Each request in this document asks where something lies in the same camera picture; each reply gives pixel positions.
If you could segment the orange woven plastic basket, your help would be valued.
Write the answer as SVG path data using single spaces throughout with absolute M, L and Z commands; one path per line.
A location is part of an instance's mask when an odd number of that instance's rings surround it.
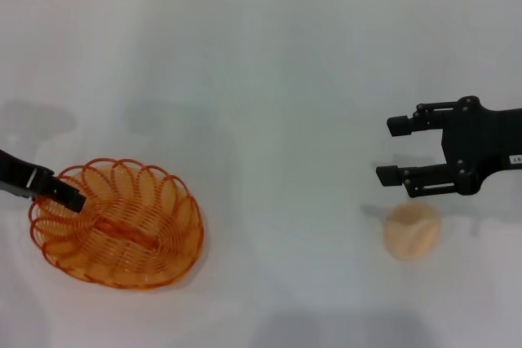
M 43 258 L 74 279 L 114 289 L 176 284 L 200 258 L 204 219 L 184 181 L 157 165 L 98 158 L 58 178 L 86 197 L 74 213 L 50 199 L 29 209 Z

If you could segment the beige round bread bun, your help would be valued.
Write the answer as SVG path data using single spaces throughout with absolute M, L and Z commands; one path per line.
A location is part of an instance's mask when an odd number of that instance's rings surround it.
M 405 262 L 425 258 L 437 245 L 441 214 L 425 203 L 395 207 L 383 224 L 383 243 L 394 258 Z

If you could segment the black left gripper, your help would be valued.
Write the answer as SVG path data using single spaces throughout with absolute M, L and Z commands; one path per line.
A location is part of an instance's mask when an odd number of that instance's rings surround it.
M 86 197 L 78 189 L 54 177 L 54 172 L 0 150 L 0 191 L 24 198 L 48 196 L 74 213 L 80 213 Z

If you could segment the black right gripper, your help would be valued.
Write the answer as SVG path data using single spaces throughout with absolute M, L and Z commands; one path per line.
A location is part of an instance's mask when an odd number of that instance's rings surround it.
M 522 108 L 490 110 L 478 97 L 418 104 L 411 117 L 387 119 L 392 137 L 440 130 L 446 164 L 420 167 L 379 166 L 384 187 L 403 186 L 410 198 L 476 194 L 487 177 L 522 170 Z

